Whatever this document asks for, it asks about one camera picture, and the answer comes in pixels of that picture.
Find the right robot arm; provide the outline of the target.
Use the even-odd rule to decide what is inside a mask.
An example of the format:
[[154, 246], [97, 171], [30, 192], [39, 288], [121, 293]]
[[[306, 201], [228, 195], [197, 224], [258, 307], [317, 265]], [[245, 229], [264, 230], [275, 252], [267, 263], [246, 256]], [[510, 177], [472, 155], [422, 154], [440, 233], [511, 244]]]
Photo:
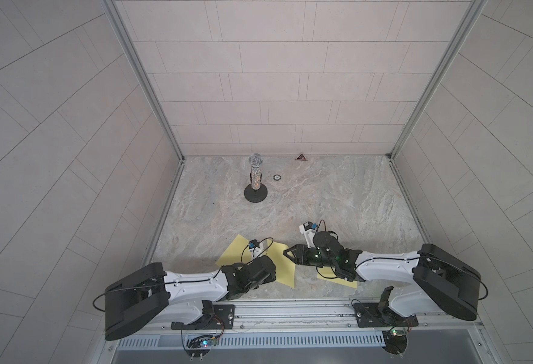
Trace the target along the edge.
[[307, 244], [296, 244], [283, 255], [296, 265], [329, 267], [344, 281], [394, 281], [401, 288], [386, 288], [378, 304], [401, 319], [419, 313], [444, 312], [468, 322], [477, 318], [484, 287], [480, 273], [434, 244], [418, 251], [379, 254], [345, 248], [333, 231], [304, 233]]

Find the yellow square paper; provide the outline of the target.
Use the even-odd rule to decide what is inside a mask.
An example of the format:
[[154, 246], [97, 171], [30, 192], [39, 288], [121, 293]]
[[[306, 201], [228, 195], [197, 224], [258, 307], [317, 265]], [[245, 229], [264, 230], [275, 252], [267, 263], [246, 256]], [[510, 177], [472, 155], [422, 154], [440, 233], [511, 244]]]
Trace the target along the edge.
[[[251, 260], [253, 254], [257, 256], [259, 251], [248, 250], [249, 239], [244, 238], [242, 235], [238, 235], [233, 242], [228, 246], [222, 256], [216, 261], [216, 265], [231, 265], [233, 263], [246, 263]], [[290, 288], [295, 287], [295, 264], [283, 256], [283, 251], [289, 247], [286, 244], [273, 242], [271, 239], [267, 239], [263, 242], [264, 247], [270, 247], [263, 256], [271, 258], [276, 266], [276, 282], [286, 285]]]

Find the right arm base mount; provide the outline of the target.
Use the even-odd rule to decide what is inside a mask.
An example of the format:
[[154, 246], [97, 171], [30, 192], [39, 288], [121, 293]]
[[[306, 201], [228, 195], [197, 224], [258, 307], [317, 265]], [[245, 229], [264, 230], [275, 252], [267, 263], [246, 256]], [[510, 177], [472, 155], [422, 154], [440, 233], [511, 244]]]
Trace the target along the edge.
[[395, 327], [412, 329], [418, 326], [416, 315], [404, 317], [389, 308], [388, 300], [393, 290], [394, 286], [385, 288], [379, 302], [362, 303], [357, 299], [351, 301], [351, 307], [355, 311], [355, 319], [360, 329], [381, 327], [388, 327], [389, 329], [394, 329]]

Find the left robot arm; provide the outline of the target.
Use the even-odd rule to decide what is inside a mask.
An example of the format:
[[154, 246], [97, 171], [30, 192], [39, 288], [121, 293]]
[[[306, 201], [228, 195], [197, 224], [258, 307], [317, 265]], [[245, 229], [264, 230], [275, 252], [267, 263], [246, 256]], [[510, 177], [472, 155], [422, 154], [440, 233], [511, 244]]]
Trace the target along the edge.
[[152, 322], [172, 330], [231, 329], [236, 307], [227, 302], [275, 280], [268, 256], [200, 274], [166, 271], [153, 262], [105, 289], [105, 339], [127, 338]]

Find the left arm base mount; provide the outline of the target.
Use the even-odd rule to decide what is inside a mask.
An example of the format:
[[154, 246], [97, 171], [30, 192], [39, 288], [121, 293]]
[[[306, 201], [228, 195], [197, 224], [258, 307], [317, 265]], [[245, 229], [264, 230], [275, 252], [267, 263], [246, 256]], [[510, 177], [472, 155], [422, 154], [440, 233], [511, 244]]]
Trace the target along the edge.
[[208, 300], [200, 302], [201, 314], [195, 321], [185, 324], [183, 321], [171, 322], [172, 330], [210, 330], [232, 329], [236, 314], [236, 306], [233, 304], [215, 304]]

